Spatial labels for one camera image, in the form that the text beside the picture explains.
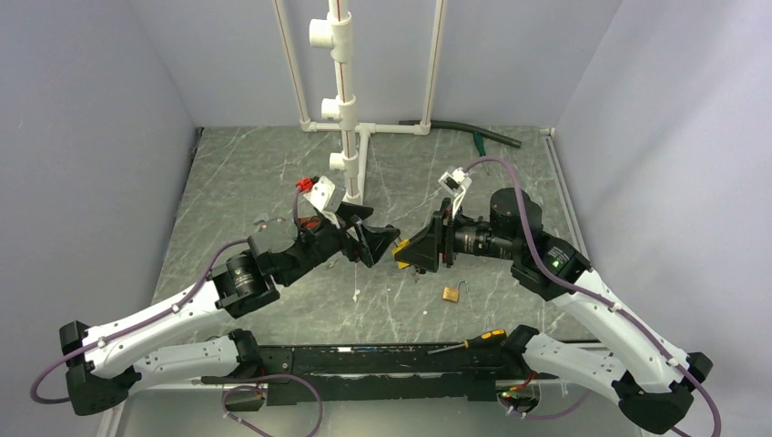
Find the green handled screwdriver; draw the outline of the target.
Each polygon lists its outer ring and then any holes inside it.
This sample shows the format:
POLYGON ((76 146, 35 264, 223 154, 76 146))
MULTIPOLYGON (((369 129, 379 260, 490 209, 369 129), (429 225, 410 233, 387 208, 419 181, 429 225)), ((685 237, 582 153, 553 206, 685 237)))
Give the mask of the green handled screwdriver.
POLYGON ((483 136, 483 134, 481 132, 473 132, 472 141, 475 149, 477 150, 478 156, 481 158, 486 157, 487 152, 486 152, 485 143, 484 143, 485 137, 483 136))

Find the red handled adjustable wrench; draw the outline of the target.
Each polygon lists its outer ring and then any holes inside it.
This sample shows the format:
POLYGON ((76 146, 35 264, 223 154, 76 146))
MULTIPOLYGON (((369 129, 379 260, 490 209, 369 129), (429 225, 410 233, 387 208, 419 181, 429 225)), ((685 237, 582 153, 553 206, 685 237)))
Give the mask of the red handled adjustable wrench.
MULTIPOLYGON (((260 229, 265 229, 271 224, 281 224, 282 226, 296 227, 295 221, 292 218, 284 217, 269 217, 267 214, 261 214, 253 220, 253 225, 260 229)), ((319 216, 300 217, 299 224, 302 229, 315 229, 320 224, 319 216)))

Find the brass padlock open shackle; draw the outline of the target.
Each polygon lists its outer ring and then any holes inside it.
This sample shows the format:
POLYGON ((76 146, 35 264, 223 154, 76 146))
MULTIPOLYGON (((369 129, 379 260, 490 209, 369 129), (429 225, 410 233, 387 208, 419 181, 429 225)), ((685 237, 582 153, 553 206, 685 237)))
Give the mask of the brass padlock open shackle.
POLYGON ((443 289, 442 299, 451 303, 458 303, 469 289, 469 283, 466 280, 460 280, 455 286, 443 289))

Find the yellow black screwdriver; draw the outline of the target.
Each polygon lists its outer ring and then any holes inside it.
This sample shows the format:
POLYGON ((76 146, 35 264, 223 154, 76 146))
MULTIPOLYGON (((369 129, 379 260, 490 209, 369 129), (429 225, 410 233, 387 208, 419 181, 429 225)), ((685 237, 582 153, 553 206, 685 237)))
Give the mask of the yellow black screwdriver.
POLYGON ((507 338, 506 330, 489 330, 471 339, 462 340, 451 346, 445 346, 436 350, 428 351, 428 355, 434 355, 446 351, 454 351, 460 349, 473 350, 484 349, 496 345, 500 345, 507 338))

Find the white PVC pipe frame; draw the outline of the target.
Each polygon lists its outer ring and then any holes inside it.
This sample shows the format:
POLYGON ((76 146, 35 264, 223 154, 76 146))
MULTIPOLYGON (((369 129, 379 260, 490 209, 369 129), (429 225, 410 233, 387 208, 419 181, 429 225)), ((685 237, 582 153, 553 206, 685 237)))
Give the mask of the white PVC pipe frame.
POLYGON ((340 199, 361 206, 364 200, 371 136, 379 133, 426 136, 430 133, 443 27, 446 22, 446 3, 444 1, 435 3, 422 117, 419 121, 409 125, 363 123, 358 120, 357 99, 354 94, 352 74, 353 19, 347 1, 329 1, 326 16, 310 21, 310 45, 330 52, 330 57, 334 63, 336 84, 336 96, 321 100, 320 114, 323 120, 321 122, 312 120, 307 107, 300 65, 296 57, 285 3, 274 1, 272 6, 300 114, 300 128, 306 133, 319 131, 340 133, 341 151, 330 154, 329 167, 333 171, 341 172, 344 177, 343 194, 340 199))

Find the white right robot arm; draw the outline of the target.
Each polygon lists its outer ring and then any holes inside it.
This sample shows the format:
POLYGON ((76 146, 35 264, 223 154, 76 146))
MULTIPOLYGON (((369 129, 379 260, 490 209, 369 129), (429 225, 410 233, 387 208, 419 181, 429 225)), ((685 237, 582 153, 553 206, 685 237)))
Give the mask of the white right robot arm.
POLYGON ((704 353, 687 353, 654 333, 580 251, 544 232, 541 207, 523 191, 495 191, 489 219, 453 215, 445 198, 427 226, 392 254, 400 266, 421 272, 451 266, 461 254, 510 261, 521 286, 582 323, 608 352, 599 355, 520 325, 501 344, 505 372, 514 378, 548 373, 583 386, 648 432, 675 431, 694 402, 695 384, 713 368, 704 353))

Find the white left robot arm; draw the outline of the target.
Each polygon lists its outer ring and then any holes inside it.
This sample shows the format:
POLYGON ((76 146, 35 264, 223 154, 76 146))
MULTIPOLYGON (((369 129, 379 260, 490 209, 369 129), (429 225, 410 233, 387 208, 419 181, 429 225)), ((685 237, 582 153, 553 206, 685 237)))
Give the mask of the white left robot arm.
POLYGON ((242 329, 181 344, 188 332, 237 320, 279 299, 281 289, 335 255, 375 265, 400 232, 367 223, 372 208, 343 203, 331 218, 271 218, 237 241, 239 252, 213 259, 190 287, 122 320, 63 326, 67 399, 79 416, 110 409, 130 395, 196 377, 248 382, 265 364, 254 335, 242 329))

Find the yellow black padlock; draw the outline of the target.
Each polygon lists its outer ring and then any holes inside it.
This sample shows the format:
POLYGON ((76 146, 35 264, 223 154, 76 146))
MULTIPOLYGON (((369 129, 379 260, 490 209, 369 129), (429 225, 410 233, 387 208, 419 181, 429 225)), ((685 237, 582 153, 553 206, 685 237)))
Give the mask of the yellow black padlock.
POLYGON ((415 267, 415 250, 410 239, 400 240, 392 249, 391 254, 399 269, 413 269, 415 267))

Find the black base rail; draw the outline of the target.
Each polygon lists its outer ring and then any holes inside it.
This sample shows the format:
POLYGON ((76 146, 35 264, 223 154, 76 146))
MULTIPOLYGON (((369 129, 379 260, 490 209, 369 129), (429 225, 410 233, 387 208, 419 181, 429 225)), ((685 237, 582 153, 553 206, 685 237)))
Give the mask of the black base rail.
POLYGON ((455 349, 449 343, 258 345, 238 341, 248 362, 205 385, 264 384, 270 406, 302 401, 386 401, 460 398, 496 401, 530 389, 538 373, 500 345, 455 349))

